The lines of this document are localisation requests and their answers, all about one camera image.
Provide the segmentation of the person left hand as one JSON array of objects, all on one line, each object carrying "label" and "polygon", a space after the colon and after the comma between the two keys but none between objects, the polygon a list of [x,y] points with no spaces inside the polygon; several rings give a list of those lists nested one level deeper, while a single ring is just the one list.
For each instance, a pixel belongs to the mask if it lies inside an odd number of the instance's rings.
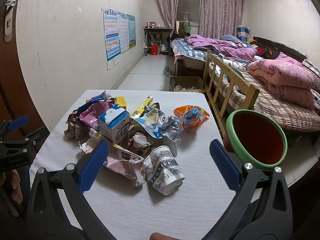
[{"label": "person left hand", "polygon": [[9,184],[11,187],[11,197],[12,200],[17,204],[21,204],[23,201],[23,195],[20,187],[20,176],[17,170],[12,170],[9,172]]}]

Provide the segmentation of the person right hand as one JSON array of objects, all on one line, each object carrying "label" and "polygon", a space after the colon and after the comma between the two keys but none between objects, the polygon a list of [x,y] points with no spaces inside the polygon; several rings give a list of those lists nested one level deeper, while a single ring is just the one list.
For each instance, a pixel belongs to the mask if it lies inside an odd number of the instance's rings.
[{"label": "person right hand", "polygon": [[158,232],[154,232],[150,236],[150,240],[179,240],[179,239],[176,239],[176,238],[170,237],[170,236],[166,236],[166,235],[163,235],[163,234],[158,233]]}]

